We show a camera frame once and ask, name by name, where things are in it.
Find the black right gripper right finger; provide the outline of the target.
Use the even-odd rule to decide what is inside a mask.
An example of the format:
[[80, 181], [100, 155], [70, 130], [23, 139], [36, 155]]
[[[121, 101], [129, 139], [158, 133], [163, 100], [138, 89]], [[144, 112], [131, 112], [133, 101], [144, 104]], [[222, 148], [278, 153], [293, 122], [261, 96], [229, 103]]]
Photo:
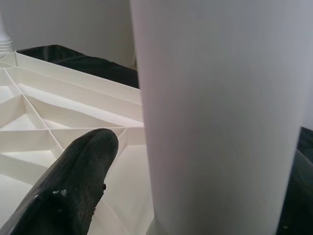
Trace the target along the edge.
[[296, 150], [277, 228], [278, 235], [313, 233], [313, 164]]

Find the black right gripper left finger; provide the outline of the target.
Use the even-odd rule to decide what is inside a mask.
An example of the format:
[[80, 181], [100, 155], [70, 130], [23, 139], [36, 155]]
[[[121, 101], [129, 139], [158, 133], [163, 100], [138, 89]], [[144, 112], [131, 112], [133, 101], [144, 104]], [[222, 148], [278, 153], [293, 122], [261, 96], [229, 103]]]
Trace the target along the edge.
[[117, 155], [105, 128], [75, 139], [40, 177], [1, 227], [2, 235], [86, 235]]

